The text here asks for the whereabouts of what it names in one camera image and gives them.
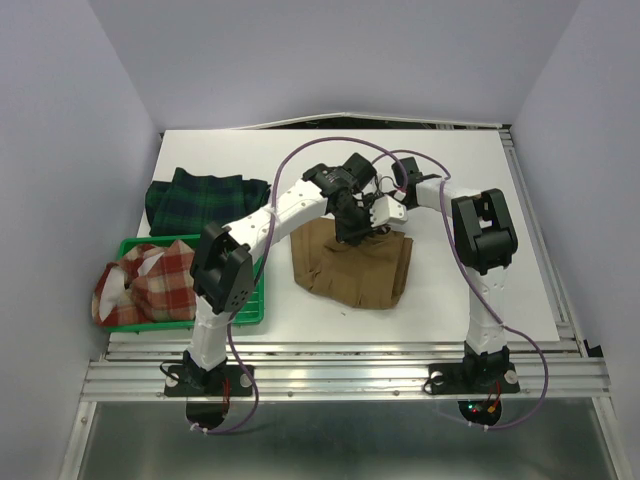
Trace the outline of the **tan pleated skirt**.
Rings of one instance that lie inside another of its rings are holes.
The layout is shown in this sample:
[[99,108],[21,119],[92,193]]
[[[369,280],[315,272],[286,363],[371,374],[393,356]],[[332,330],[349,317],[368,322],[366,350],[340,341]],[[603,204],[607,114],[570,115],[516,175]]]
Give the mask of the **tan pleated skirt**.
[[295,282],[312,294],[346,306],[387,310],[406,287],[413,240],[386,229],[358,246],[340,243],[335,222],[319,218],[290,234]]

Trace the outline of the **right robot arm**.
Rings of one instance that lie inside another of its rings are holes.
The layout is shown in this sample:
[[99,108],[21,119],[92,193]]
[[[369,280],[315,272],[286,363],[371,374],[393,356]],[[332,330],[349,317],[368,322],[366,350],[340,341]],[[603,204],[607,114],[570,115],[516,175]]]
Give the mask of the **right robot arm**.
[[397,183],[408,183],[408,196],[403,201],[407,209],[432,208],[444,215],[454,259],[461,264],[469,285],[469,327],[463,358],[430,364],[423,390],[429,395],[519,392],[502,321],[507,268],[518,249],[503,192],[441,187],[440,176],[422,174],[413,157],[402,159],[392,171]]

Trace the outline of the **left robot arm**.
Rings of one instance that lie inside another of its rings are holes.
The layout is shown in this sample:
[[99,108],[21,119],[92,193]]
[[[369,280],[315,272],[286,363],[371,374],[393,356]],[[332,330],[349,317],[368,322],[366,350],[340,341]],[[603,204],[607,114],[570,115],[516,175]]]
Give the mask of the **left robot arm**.
[[160,367],[166,396],[228,391],[235,375],[227,365],[228,335],[264,272],[271,247],[326,214],[335,217],[340,239],[365,238],[373,231],[370,208],[356,196],[375,175],[360,154],[338,167],[318,164],[256,212],[204,228],[190,270],[196,294],[192,338],[180,362]]

